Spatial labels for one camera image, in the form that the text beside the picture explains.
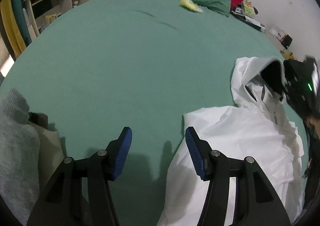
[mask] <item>metal screw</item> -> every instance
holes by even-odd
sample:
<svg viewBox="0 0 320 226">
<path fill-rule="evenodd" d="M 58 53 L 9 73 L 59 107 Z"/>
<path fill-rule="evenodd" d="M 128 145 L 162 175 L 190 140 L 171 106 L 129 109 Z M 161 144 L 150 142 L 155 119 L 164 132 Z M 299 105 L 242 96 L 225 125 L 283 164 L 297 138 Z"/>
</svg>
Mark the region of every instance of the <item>metal screw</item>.
<svg viewBox="0 0 320 226">
<path fill-rule="evenodd" d="M 250 164 L 252 164 L 254 162 L 254 158 L 253 157 L 246 157 L 245 160 Z"/>
<path fill-rule="evenodd" d="M 105 149 L 101 149 L 98 151 L 98 156 L 104 156 L 107 153 Z"/>
<path fill-rule="evenodd" d="M 64 159 L 63 162 L 64 162 L 65 164 L 69 164 L 69 163 L 71 163 L 71 161 L 72 161 L 72 158 L 67 157 L 67 158 Z"/>
<path fill-rule="evenodd" d="M 220 156 L 220 151 L 219 150 L 212 150 L 211 155 L 214 157 L 218 157 L 218 156 Z"/>
</svg>

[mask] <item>teal bed sheet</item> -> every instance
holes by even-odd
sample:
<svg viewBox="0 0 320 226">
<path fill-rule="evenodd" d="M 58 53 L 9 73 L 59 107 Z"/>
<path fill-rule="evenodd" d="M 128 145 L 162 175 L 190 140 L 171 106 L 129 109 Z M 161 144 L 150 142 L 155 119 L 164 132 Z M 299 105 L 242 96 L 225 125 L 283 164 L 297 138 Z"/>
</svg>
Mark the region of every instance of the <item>teal bed sheet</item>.
<svg viewBox="0 0 320 226">
<path fill-rule="evenodd" d="M 74 159 L 132 128 L 123 172 L 110 183 L 122 226 L 156 225 L 182 115 L 234 104 L 236 58 L 280 56 L 263 33 L 202 9 L 192 13 L 178 0 L 90 0 L 32 42 L 0 88 L 3 97 L 15 87 L 31 111 L 47 114 Z"/>
</svg>

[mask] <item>gray sweater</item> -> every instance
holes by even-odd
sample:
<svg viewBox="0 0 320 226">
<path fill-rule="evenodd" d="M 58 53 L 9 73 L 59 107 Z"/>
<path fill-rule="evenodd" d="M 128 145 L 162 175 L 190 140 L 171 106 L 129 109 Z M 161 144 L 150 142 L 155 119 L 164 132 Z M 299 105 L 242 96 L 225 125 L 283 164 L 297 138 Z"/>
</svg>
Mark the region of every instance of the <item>gray sweater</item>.
<svg viewBox="0 0 320 226">
<path fill-rule="evenodd" d="M 0 100 L 0 195 L 22 225 L 39 196 L 39 136 L 29 106 L 15 89 Z"/>
</svg>

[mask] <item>red pillow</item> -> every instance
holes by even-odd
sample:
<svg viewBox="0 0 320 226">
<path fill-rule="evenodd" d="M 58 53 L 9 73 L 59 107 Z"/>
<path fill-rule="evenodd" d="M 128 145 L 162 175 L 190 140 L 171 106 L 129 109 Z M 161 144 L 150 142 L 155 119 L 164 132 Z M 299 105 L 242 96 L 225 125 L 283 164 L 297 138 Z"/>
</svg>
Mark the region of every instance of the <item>red pillow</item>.
<svg viewBox="0 0 320 226">
<path fill-rule="evenodd" d="M 230 9 L 233 10 L 236 8 L 240 3 L 242 3 L 243 0 L 231 0 L 231 7 Z"/>
</svg>

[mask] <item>yellow plastic bag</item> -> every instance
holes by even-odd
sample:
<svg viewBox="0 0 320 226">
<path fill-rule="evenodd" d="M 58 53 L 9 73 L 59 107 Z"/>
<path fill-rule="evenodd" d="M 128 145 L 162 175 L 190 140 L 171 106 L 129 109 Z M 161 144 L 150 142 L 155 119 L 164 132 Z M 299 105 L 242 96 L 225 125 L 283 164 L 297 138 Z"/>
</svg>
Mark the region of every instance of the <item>yellow plastic bag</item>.
<svg viewBox="0 0 320 226">
<path fill-rule="evenodd" d="M 180 5 L 188 8 L 193 12 L 203 13 L 203 10 L 198 5 L 194 4 L 192 0 L 180 0 Z"/>
</svg>

